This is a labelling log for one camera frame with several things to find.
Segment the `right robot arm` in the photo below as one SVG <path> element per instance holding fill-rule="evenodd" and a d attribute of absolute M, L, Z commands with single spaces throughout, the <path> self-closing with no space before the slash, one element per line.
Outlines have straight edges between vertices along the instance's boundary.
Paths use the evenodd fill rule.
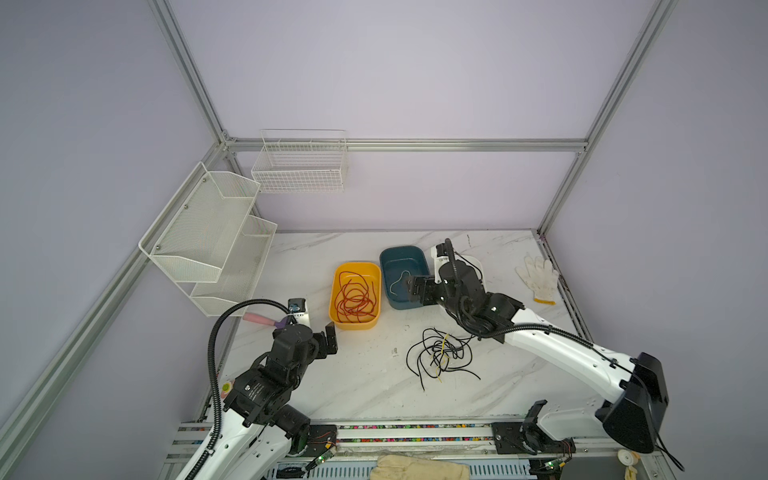
<path fill-rule="evenodd" d="M 575 438 L 606 436 L 627 450 L 664 447 L 661 426 L 669 405 L 662 363 L 642 352 L 631 357 L 599 346 L 545 320 L 523 302 L 486 290 L 481 269 L 450 240 L 433 247 L 433 275 L 407 278 L 409 297 L 438 305 L 470 336 L 526 350 L 590 387 L 595 401 L 573 408 L 536 401 L 517 425 L 516 445 L 536 455 Z"/>

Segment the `white mesh shelf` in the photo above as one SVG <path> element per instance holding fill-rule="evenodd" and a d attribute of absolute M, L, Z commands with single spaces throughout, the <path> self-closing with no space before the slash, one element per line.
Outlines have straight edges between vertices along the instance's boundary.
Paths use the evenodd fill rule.
<path fill-rule="evenodd" d="M 277 231 L 277 224 L 248 215 L 216 283 L 199 283 L 190 299 L 207 317 L 218 317 L 253 297 Z"/>
<path fill-rule="evenodd" d="M 215 283 L 259 189 L 250 178 L 198 163 L 138 248 L 175 283 Z"/>

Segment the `upper white mesh shelf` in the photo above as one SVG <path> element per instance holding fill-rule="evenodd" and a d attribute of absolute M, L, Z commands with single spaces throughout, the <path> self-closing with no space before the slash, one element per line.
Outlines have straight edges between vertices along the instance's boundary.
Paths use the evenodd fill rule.
<path fill-rule="evenodd" d="M 138 248 L 175 283 L 215 283 L 259 189 L 250 178 L 198 163 Z"/>

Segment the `white plastic bin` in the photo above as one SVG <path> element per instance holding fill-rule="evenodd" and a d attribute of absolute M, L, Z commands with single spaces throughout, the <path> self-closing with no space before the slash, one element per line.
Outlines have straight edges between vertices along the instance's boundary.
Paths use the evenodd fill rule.
<path fill-rule="evenodd" d="M 479 280 L 481 282 L 484 281 L 484 268 L 482 266 L 482 263 L 476 257 L 473 257 L 471 255 L 461 255 L 460 253 L 456 253 L 455 258 L 457 261 L 461 261 L 464 264 L 466 264 L 468 267 L 471 267 L 477 274 Z M 440 282 L 444 278 L 444 275 L 440 273 L 440 268 L 443 265 L 446 265 L 448 263 L 449 263 L 449 258 L 447 256 L 438 256 L 434 259 L 434 273 L 438 282 Z"/>

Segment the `beige cloth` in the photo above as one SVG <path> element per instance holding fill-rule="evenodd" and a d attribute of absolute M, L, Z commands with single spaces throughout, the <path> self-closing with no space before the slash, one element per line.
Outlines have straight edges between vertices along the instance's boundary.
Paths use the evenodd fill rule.
<path fill-rule="evenodd" d="M 401 455 L 380 457 L 370 473 L 370 479 L 380 480 L 469 480 L 466 465 L 420 459 Z"/>

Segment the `lower white mesh shelf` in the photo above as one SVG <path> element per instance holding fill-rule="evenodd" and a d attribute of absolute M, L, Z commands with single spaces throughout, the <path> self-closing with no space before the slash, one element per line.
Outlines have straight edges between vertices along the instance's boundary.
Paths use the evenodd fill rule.
<path fill-rule="evenodd" d="M 216 283 L 199 283 L 190 299 L 207 317 L 218 317 L 253 297 L 277 231 L 277 224 L 248 215 Z"/>

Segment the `yellow plastic bin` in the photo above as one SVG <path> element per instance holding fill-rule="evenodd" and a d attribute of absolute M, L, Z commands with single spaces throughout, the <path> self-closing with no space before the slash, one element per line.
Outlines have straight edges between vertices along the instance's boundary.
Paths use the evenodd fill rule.
<path fill-rule="evenodd" d="M 373 328 L 380 317 L 383 294 L 382 272 L 376 263 L 347 262 L 334 274 L 329 317 L 341 330 Z"/>

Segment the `pink round toy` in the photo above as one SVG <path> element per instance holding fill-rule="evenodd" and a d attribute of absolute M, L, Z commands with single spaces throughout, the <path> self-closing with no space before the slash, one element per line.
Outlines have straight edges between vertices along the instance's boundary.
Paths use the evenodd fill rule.
<path fill-rule="evenodd" d="M 220 397 L 222 399 L 225 399 L 233 390 L 234 382 L 233 381 L 227 381 L 220 387 Z"/>

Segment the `pink plastic object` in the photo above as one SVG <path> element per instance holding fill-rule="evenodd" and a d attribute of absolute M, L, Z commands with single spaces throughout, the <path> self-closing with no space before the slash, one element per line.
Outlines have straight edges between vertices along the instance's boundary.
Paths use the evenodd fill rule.
<path fill-rule="evenodd" d="M 258 324 L 258 325 L 269 326 L 269 327 L 274 327 L 276 324 L 274 320 L 253 312 L 244 313 L 242 316 L 242 320 L 246 322 Z"/>

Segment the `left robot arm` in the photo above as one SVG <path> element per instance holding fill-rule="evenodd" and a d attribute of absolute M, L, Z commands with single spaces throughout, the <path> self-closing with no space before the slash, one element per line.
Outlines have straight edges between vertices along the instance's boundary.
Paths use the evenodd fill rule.
<path fill-rule="evenodd" d="M 250 306 L 270 306 L 287 320 L 273 332 L 269 351 L 237 376 L 221 396 L 216 343 L 222 325 Z M 314 332 L 304 298 L 286 305 L 250 299 L 225 310 L 212 327 L 207 346 L 213 426 L 203 443 L 177 475 L 179 479 L 261 479 L 286 456 L 304 451 L 310 419 L 288 404 L 308 367 L 338 352 L 335 327 Z"/>

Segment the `white work glove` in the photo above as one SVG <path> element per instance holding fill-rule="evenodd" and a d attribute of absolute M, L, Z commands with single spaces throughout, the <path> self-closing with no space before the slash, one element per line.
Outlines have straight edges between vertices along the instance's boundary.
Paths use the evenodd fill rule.
<path fill-rule="evenodd" d="M 515 268 L 520 280 L 531 290 L 536 303 L 554 305 L 558 291 L 559 272 L 552 262 L 541 256 L 526 256 L 524 265 Z"/>

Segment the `white tape roll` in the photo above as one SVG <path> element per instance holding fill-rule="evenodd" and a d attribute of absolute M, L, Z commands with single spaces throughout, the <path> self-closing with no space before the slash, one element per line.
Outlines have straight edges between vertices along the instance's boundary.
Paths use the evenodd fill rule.
<path fill-rule="evenodd" d="M 617 458 L 626 468 L 634 468 L 640 461 L 639 456 L 635 452 L 626 449 L 620 449 L 617 452 Z"/>

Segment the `teal plastic bin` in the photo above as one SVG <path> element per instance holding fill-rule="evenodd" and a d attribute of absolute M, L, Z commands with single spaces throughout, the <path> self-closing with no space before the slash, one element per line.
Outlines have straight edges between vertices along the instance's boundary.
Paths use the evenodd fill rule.
<path fill-rule="evenodd" d="M 380 253 L 379 263 L 389 305 L 395 310 L 420 308 L 409 302 L 406 282 L 411 276 L 430 275 L 424 252 L 414 245 L 390 247 Z"/>

